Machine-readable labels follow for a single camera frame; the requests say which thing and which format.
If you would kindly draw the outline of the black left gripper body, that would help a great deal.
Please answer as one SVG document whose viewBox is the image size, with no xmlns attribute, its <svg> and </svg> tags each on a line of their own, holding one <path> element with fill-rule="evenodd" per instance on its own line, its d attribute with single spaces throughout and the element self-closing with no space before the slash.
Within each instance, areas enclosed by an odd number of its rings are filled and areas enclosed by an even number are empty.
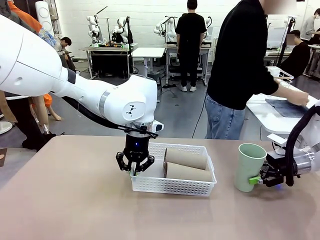
<svg viewBox="0 0 320 240">
<path fill-rule="evenodd" d="M 135 137 L 127 134 L 125 138 L 124 156 L 128 163 L 142 163 L 149 156 L 150 137 Z"/>
</svg>

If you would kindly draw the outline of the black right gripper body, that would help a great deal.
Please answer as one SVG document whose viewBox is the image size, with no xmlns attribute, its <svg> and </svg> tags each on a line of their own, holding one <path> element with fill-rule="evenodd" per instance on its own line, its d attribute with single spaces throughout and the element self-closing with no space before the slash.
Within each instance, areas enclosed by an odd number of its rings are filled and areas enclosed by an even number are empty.
<svg viewBox="0 0 320 240">
<path fill-rule="evenodd" d="M 268 152 L 266 156 L 266 166 L 268 167 L 268 170 L 264 177 L 264 184 L 267 187 L 283 184 L 287 167 L 285 155 L 276 152 Z"/>
</svg>

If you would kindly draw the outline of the person's right hand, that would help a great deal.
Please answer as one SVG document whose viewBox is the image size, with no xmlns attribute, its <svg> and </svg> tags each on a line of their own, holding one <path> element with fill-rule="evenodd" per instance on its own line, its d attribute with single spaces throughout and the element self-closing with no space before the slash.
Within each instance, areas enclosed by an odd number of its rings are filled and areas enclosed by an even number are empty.
<svg viewBox="0 0 320 240">
<path fill-rule="evenodd" d="M 307 92 L 298 91 L 295 96 L 295 104 L 298 106 L 306 106 L 309 103 L 309 94 Z"/>
</svg>

